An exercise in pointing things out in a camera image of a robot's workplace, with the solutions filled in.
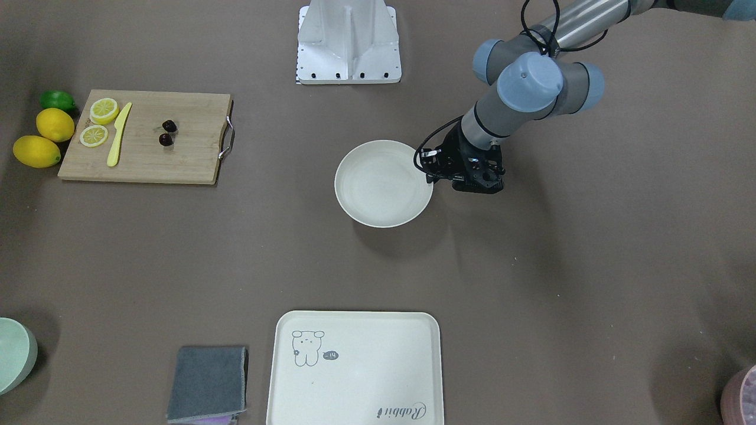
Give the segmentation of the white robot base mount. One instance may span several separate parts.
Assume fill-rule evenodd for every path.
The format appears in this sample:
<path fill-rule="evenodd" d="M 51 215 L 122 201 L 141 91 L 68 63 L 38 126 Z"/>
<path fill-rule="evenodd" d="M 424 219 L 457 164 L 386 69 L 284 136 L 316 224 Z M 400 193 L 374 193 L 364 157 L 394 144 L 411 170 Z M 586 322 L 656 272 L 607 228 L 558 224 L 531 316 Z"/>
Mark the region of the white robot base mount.
<path fill-rule="evenodd" d="M 298 13 L 299 84 L 393 84 L 402 79 L 397 13 L 383 1 L 311 1 Z"/>

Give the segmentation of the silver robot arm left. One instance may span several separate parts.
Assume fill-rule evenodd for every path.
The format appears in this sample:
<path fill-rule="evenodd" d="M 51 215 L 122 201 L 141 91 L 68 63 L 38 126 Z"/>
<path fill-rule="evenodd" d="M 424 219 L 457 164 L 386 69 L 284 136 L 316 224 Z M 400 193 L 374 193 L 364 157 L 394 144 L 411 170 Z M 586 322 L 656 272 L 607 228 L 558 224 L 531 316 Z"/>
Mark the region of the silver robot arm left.
<path fill-rule="evenodd" d="M 602 99 L 605 78 L 593 64 L 559 61 L 560 54 L 586 50 L 608 30 L 653 8 L 753 21 L 753 1 L 574 1 L 538 24 L 519 11 L 521 32 L 510 40 L 487 40 L 476 50 L 472 69 L 488 84 L 486 94 L 462 116 L 442 126 L 440 145 L 419 145 L 414 166 L 430 185 L 451 181 L 456 191 L 496 194 L 503 189 L 501 143 L 529 121 L 575 114 Z"/>

